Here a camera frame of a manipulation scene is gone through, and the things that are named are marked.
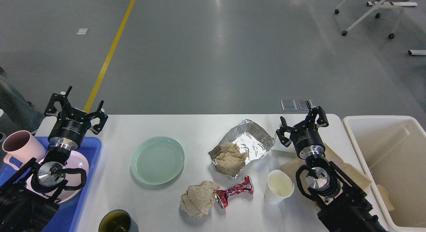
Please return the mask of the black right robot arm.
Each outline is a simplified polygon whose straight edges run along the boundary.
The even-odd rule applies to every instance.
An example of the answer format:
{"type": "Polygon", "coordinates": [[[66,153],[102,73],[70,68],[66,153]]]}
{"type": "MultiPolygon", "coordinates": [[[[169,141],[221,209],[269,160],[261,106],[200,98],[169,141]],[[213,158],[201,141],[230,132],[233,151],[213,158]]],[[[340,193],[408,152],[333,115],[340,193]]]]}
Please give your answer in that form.
{"type": "Polygon", "coordinates": [[[294,126],[284,117],[276,130],[285,147],[294,145],[298,158],[304,160],[296,171],[296,184],[301,194],[320,208],[318,219],[330,232],[384,232],[378,216],[370,213],[372,204],[361,189],[334,162],[326,159],[325,145],[318,132],[329,125],[324,109],[306,101],[309,112],[294,126]]]}

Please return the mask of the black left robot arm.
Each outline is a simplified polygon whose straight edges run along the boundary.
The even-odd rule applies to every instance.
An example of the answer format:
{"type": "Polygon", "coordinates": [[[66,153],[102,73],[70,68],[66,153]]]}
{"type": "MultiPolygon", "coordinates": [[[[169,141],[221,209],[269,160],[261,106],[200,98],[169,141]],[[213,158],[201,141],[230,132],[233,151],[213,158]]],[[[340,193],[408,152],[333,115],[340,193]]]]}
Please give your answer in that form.
{"type": "Polygon", "coordinates": [[[66,168],[73,150],[80,148],[87,131],[99,134],[106,121],[100,101],[96,111],[86,113],[71,106],[68,94],[52,94],[45,116],[56,117],[48,136],[48,146],[36,146],[38,141],[27,132],[14,132],[2,145],[7,152],[4,162],[17,152],[27,159],[1,185],[1,231],[40,232],[59,209],[62,191],[81,190],[87,183],[87,172],[82,168],[66,168]]]}

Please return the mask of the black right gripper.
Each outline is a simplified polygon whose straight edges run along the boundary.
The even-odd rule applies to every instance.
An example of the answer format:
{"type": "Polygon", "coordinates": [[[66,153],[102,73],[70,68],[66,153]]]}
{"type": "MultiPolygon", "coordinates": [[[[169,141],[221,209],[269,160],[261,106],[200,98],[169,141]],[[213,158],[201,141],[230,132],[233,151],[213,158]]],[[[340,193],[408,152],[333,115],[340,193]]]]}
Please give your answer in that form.
{"type": "Polygon", "coordinates": [[[284,117],[280,117],[281,125],[276,130],[276,134],[280,143],[289,147],[293,143],[296,154],[300,159],[307,159],[311,155],[323,155],[325,146],[319,134],[319,128],[328,127],[329,122],[326,113],[321,106],[314,107],[309,101],[306,101],[309,112],[304,121],[302,128],[294,132],[294,127],[287,125],[284,117]],[[285,133],[290,133],[290,138],[285,136],[285,133]]]}

